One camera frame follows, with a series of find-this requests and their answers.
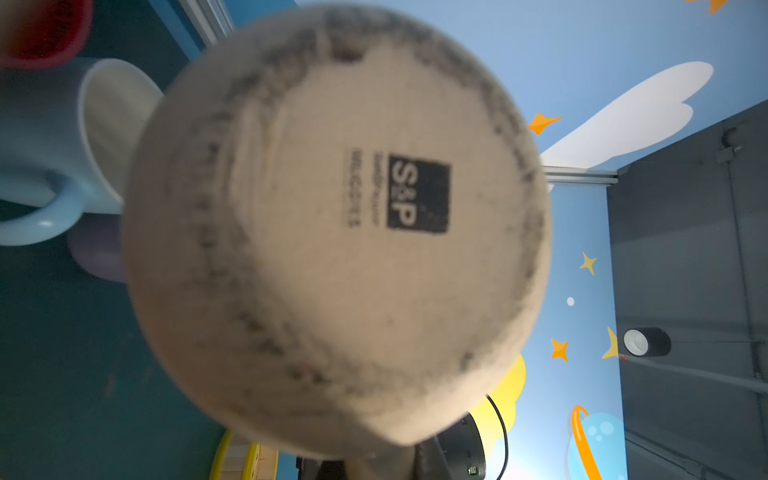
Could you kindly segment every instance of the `white cloud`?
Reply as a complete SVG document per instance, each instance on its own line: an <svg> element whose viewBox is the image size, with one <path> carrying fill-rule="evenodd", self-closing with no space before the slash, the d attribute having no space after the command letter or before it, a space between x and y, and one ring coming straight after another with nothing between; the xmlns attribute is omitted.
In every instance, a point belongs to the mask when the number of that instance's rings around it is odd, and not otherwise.
<svg viewBox="0 0 768 480"><path fill-rule="evenodd" d="M650 147L682 130L694 110L683 103L712 77L712 65L675 65L632 87L541 154L548 167L592 168Z"/></svg>

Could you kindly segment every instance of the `white dot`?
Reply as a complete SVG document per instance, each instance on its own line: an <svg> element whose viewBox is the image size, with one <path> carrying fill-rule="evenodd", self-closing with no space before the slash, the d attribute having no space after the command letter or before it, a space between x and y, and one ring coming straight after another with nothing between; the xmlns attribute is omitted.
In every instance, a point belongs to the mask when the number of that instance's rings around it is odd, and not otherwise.
<svg viewBox="0 0 768 480"><path fill-rule="evenodd" d="M610 435L614 432L614 425L610 422L602 422L600 424L600 431L603 432L605 435Z"/></svg>

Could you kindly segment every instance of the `purple object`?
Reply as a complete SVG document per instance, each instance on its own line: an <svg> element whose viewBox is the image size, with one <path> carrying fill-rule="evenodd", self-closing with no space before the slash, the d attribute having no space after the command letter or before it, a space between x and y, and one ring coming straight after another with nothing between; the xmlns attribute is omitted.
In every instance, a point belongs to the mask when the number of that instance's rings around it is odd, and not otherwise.
<svg viewBox="0 0 768 480"><path fill-rule="evenodd" d="M125 283L120 253L120 215L85 214L67 231L72 258L86 272Z"/></svg>

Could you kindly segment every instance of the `black cable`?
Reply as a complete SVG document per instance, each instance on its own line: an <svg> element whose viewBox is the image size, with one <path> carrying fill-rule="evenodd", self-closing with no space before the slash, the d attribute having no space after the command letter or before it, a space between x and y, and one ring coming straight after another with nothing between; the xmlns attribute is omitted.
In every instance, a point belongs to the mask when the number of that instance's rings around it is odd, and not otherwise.
<svg viewBox="0 0 768 480"><path fill-rule="evenodd" d="M507 427L504 425L502 413L499 412L498 407L495 403L493 403L491 396L486 395L485 398L488 399L488 401L491 403L491 406L496 411L498 421L502 424L502 432L504 433L504 465L502 465L502 470L498 473L498 477L496 477L496 480L502 480L502 475L504 475L504 470L507 469L507 462L509 461L509 439L507 438Z"/></svg>

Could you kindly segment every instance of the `red object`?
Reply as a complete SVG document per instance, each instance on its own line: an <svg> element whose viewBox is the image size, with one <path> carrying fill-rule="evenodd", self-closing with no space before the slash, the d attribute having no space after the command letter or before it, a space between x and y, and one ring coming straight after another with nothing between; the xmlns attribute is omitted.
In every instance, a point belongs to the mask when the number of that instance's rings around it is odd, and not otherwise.
<svg viewBox="0 0 768 480"><path fill-rule="evenodd" d="M20 32L0 67L39 70L71 60L85 46L93 19L93 0L50 0Z"/></svg>

